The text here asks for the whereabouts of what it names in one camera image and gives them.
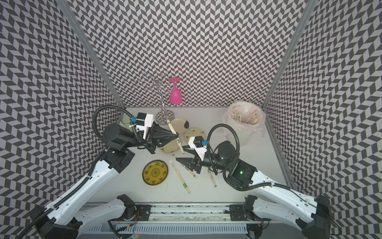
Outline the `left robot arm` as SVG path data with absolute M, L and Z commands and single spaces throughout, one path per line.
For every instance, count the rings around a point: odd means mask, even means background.
M 130 128 L 118 123 L 108 125 L 103 132 L 97 129 L 97 118 L 101 111 L 115 109 L 129 116 Z M 154 122 L 154 116 L 146 113 L 132 115 L 124 108 L 104 105 L 99 107 L 92 117 L 92 130 L 105 149 L 96 157 L 88 172 L 72 188 L 47 206 L 37 205 L 30 211 L 31 222 L 18 235 L 22 239 L 35 228 L 43 239 L 75 239 L 83 231 L 102 220 L 120 218 L 132 210 L 134 202 L 127 195 L 98 206 L 87 215 L 80 209 L 108 181 L 121 173 L 132 161 L 135 154 L 131 147 L 147 149 L 151 154 L 156 148 L 163 147 L 173 140 L 179 140 L 179 134 L 171 126 L 162 128 Z

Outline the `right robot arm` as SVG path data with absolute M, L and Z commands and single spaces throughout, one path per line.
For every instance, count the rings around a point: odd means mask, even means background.
M 223 153 L 214 152 L 210 139 L 218 128 L 229 130 L 234 144 L 220 143 Z M 224 123 L 215 125 L 207 138 L 195 136 L 184 150 L 193 155 L 177 157 L 176 161 L 199 174 L 202 167 L 221 174 L 225 183 L 239 192 L 255 191 L 243 205 L 247 218 L 275 220 L 298 229 L 307 239 L 329 239 L 331 227 L 337 226 L 331 215 L 329 199 L 324 195 L 312 197 L 271 179 L 256 167 L 240 159 L 240 141 L 235 130 Z

